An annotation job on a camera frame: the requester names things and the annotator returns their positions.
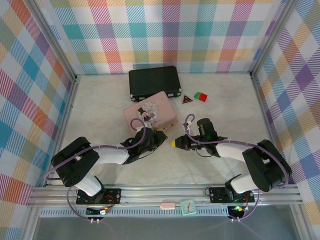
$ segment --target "clock face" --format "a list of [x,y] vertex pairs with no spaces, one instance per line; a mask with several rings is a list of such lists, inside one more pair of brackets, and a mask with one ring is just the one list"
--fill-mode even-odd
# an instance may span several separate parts
[[195,214],[197,213],[196,205],[193,200],[185,200],[181,202],[181,208],[183,215]]

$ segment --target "black mounting plate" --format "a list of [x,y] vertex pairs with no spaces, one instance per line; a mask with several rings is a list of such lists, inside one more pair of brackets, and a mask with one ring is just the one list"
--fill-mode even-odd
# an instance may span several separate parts
[[241,194],[242,197],[237,198],[238,200],[230,200],[228,195],[225,192],[224,187],[210,187],[209,188],[210,203],[212,203],[212,204],[222,204],[222,203],[245,204],[247,202],[246,197],[248,198],[248,203],[254,203],[255,197],[253,195],[250,196],[250,193],[252,193],[252,191],[246,191]]
[[93,197],[88,196],[82,190],[78,190],[75,203],[77,205],[93,205],[93,204],[109,205],[110,204],[110,201],[109,201],[110,197],[107,197],[107,195],[113,197],[115,205],[120,204],[120,199],[121,199],[121,189],[120,188],[106,188],[104,195],[99,202],[94,202]]

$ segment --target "pink eraser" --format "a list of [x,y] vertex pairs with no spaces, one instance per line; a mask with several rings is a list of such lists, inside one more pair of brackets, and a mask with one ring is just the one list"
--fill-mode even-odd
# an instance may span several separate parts
[[175,209],[176,203],[175,202],[163,202],[163,203],[161,203],[160,208],[163,210]]

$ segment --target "black suitcase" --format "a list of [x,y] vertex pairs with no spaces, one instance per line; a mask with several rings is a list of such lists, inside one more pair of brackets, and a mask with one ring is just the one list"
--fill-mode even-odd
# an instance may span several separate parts
[[139,102],[164,91],[168,98],[181,95],[177,68],[175,66],[156,67],[129,71],[130,98]]

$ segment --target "sticker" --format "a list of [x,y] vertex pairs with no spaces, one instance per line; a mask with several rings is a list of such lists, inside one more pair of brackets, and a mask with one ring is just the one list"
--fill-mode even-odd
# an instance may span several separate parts
[[158,106],[152,101],[145,102],[140,105],[136,114],[145,122],[153,121],[158,117]]

